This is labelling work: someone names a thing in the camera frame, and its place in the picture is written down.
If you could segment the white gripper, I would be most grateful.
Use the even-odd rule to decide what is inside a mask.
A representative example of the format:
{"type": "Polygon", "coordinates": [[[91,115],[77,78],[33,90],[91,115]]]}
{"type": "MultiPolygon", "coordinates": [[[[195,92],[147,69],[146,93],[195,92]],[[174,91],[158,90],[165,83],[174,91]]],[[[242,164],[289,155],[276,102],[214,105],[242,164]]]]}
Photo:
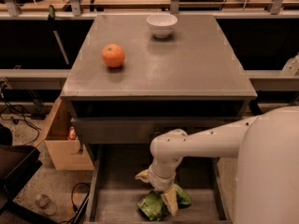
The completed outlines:
{"type": "Polygon", "coordinates": [[[164,191],[161,194],[162,200],[173,217],[178,213],[177,193],[173,187],[170,187],[174,182],[175,176],[176,171],[172,165],[154,164],[149,169],[143,170],[135,176],[136,180],[144,183],[150,182],[157,191],[164,191]]]}

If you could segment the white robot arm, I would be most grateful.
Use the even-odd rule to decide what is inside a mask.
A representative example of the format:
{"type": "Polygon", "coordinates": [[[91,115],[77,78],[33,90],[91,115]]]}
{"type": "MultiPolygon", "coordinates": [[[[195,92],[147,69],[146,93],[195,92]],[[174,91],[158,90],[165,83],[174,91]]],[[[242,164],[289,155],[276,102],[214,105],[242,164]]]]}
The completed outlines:
{"type": "Polygon", "coordinates": [[[153,162],[135,177],[166,194],[178,212],[172,190],[185,157],[238,158],[235,224],[299,223],[299,107],[285,106],[200,133],[180,129],[151,141],[153,162]]]}

